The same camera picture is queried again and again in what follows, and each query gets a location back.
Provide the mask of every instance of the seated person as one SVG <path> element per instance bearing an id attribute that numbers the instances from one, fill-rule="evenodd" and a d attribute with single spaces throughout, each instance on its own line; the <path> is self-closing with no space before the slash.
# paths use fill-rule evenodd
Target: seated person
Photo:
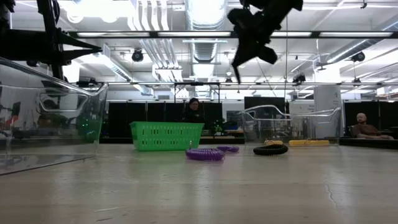
<path id="1" fill-rule="evenodd" d="M 189 101 L 189 108 L 185 111 L 182 122 L 185 123 L 205 123 L 203 113 L 199 112 L 199 100 L 192 98 Z"/>
<path id="2" fill-rule="evenodd" d="M 382 135 L 373 125 L 366 124 L 367 117 L 364 113 L 357 114 L 356 120 L 358 124 L 353 128 L 354 137 L 366 139 L 394 139 L 391 136 Z"/>

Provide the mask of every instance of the transparent container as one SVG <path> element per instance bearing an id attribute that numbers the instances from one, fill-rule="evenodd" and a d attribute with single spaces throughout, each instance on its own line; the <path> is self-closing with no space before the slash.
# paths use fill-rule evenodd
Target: transparent container
<path id="1" fill-rule="evenodd" d="M 265 141 L 328 140 L 338 144 L 341 108 L 305 114 L 284 114 L 274 105 L 255 106 L 241 112 L 245 144 L 263 146 Z"/>
<path id="2" fill-rule="evenodd" d="M 94 156 L 108 84 L 97 89 L 0 58 L 0 174 Z"/>

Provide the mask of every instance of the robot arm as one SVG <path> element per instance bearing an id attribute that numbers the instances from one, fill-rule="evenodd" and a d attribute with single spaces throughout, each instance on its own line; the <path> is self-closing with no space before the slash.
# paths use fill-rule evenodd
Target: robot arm
<path id="1" fill-rule="evenodd" d="M 243 9 L 232 9 L 228 13 L 229 21 L 234 24 L 239 45 L 231 64 L 238 83 L 241 83 L 238 67 L 248 60 L 259 57 L 268 63 L 277 61 L 274 50 L 265 46 L 275 30 L 280 30 L 280 23 L 292 10 L 302 10 L 303 0 L 240 0 Z M 261 11 L 251 14 L 252 5 Z"/>

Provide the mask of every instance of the purple coiled toy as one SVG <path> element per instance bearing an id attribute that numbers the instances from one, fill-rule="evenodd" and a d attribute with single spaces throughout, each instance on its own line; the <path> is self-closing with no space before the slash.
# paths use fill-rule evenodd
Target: purple coiled toy
<path id="1" fill-rule="evenodd" d="M 218 149 L 188 149 L 185 155 L 189 159 L 198 161 L 220 161 L 224 159 L 225 154 Z"/>
<path id="2" fill-rule="evenodd" d="M 236 146 L 218 146 L 217 149 L 223 152 L 239 152 L 239 147 Z"/>

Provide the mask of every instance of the yellow object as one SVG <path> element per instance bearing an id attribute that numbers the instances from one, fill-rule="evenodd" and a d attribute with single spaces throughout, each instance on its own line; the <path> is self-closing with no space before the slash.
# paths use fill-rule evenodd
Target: yellow object
<path id="1" fill-rule="evenodd" d="M 328 146 L 329 140 L 291 140 L 290 146 Z"/>
<path id="2" fill-rule="evenodd" d="M 264 141 L 264 145 L 266 145 L 266 146 L 270 146 L 270 145 L 273 145 L 273 144 L 284 144 L 284 143 L 282 141 L 279 141 L 279 140 L 275 140 L 275 141 L 266 140 L 266 141 Z"/>

